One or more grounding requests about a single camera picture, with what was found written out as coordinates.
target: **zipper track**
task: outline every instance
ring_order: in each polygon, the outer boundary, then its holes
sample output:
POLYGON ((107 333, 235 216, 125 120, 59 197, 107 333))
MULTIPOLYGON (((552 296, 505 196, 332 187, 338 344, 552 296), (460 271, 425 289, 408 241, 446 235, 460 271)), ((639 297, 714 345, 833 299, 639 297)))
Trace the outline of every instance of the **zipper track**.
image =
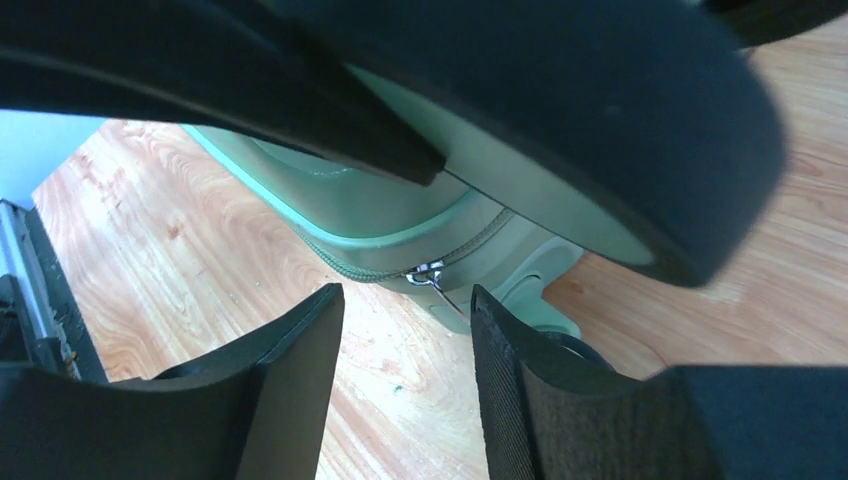
MULTIPOLYGON (((444 262, 445 267, 449 267, 451 264, 458 262, 466 255, 476 250, 480 245, 486 243, 487 240, 498 233, 498 231, 514 216, 515 212, 508 208, 504 208, 495 218, 492 219, 491 222, 489 222, 488 225, 486 225, 486 228, 481 230, 480 233, 474 236, 474 238, 437 260, 444 262)), ((324 261, 324 263, 329 265, 330 268, 335 270, 339 275, 347 278, 348 280, 353 280, 354 282, 380 283, 388 280, 394 280, 396 278, 405 277, 407 273, 415 271, 418 267, 418 265, 415 265, 410 268, 397 271, 380 271, 357 267, 324 250, 322 247, 313 242, 312 239, 310 239, 309 236, 298 227, 292 225, 292 230, 294 230, 297 236, 303 240, 303 243, 312 249, 312 251, 324 261)))

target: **wood grain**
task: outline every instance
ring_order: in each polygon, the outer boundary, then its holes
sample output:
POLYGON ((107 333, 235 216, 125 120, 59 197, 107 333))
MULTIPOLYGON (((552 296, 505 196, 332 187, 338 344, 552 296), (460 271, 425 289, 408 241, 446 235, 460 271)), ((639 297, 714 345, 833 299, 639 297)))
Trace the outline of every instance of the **wood grain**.
POLYGON ((342 282, 319 477, 486 476, 470 338, 339 278, 179 127, 108 121, 35 199, 110 379, 152 377, 342 282))
POLYGON ((622 373, 680 363, 848 363, 848 20, 757 49, 792 166, 710 287, 685 291, 585 258, 546 292, 622 373))
MULTIPOLYGON (((794 159, 712 286, 587 257, 546 298, 621 372, 676 363, 848 363, 848 22, 757 50, 794 159)), ((35 193, 113 380, 151 377, 342 281, 347 315, 320 478, 486 476, 468 337, 341 280, 172 125, 109 121, 35 193)))

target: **metal zipper pull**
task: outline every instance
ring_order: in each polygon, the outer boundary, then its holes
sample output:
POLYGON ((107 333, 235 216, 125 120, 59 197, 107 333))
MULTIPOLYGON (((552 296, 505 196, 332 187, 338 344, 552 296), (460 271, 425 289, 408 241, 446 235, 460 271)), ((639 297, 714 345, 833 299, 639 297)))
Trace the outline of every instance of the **metal zipper pull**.
POLYGON ((442 280, 442 270, 444 270, 444 268, 445 262, 442 260, 425 263, 415 267, 414 270, 407 273, 406 280, 419 287, 433 287, 436 294, 438 294, 439 297, 441 297, 442 300, 444 300, 457 315, 468 322, 468 317, 465 316, 465 312, 463 312, 462 309, 453 302, 453 300, 448 298, 448 296, 445 295, 444 290, 442 290, 440 282, 442 280))

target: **wheel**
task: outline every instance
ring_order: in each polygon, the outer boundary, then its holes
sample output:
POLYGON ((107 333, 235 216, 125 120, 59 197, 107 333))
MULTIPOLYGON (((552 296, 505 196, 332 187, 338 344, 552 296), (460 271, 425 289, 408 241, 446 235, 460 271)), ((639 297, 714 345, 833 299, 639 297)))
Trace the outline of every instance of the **wheel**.
POLYGON ((740 44, 679 0, 273 9, 446 155, 447 174, 668 283, 709 281, 786 165, 740 44))

